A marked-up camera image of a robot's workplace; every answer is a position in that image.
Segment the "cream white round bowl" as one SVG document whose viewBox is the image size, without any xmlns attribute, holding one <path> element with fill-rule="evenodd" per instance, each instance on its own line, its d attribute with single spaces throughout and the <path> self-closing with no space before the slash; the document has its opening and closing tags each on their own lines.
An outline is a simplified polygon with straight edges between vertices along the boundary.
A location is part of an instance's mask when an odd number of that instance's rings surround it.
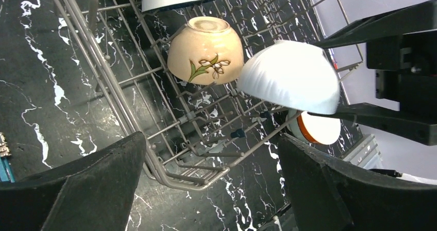
<svg viewBox="0 0 437 231">
<path fill-rule="evenodd" d="M 236 80 L 244 65 L 243 45 L 225 20 L 198 16 L 170 42 L 167 68 L 177 78 L 198 85 Z"/>
</svg>

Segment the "white ribbed bowl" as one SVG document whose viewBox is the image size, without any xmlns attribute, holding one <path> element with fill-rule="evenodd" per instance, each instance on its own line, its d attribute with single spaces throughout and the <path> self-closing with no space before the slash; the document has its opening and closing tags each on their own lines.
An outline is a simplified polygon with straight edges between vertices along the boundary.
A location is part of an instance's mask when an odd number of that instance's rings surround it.
<svg viewBox="0 0 437 231">
<path fill-rule="evenodd" d="M 291 40 L 278 40 L 249 58 L 237 88 L 273 104 L 317 114 L 334 114 L 341 93 L 324 50 Z"/>
</svg>

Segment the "orange striped bowl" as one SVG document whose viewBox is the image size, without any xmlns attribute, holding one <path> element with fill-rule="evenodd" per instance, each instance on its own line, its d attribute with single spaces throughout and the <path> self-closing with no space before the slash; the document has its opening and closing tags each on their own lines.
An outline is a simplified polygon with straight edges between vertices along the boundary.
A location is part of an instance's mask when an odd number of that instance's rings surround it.
<svg viewBox="0 0 437 231">
<path fill-rule="evenodd" d="M 310 115 L 306 111 L 292 119 L 287 129 L 298 140 L 306 143 L 331 145 L 341 133 L 341 121 L 335 118 Z"/>
</svg>

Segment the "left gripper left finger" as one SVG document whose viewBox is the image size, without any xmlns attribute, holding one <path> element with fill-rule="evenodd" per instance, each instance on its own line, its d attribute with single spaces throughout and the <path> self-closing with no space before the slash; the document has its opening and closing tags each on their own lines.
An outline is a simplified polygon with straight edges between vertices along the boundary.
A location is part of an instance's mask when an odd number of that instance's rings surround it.
<svg viewBox="0 0 437 231">
<path fill-rule="evenodd" d="M 135 132 L 62 166 L 1 183 L 1 230 L 124 230 L 145 157 Z"/>
</svg>

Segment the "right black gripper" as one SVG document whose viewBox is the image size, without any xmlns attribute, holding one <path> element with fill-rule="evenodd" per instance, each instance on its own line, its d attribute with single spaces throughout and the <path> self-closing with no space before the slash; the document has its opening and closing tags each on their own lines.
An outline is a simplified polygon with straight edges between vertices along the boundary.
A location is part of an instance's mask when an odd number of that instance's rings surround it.
<svg viewBox="0 0 437 231">
<path fill-rule="evenodd" d="M 356 20 L 314 42 L 320 48 L 366 43 L 366 66 L 375 70 L 376 98 L 399 111 L 358 103 L 316 117 L 348 120 L 427 146 L 436 145 L 436 0 Z"/>
</svg>

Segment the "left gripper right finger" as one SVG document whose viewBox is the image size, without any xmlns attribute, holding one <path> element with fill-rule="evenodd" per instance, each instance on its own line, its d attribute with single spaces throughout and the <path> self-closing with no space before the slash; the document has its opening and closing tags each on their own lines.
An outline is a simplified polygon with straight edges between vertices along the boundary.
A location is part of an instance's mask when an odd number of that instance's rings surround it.
<svg viewBox="0 0 437 231">
<path fill-rule="evenodd" d="M 299 230 L 436 230 L 436 186 L 367 170 L 283 134 L 278 155 Z"/>
</svg>

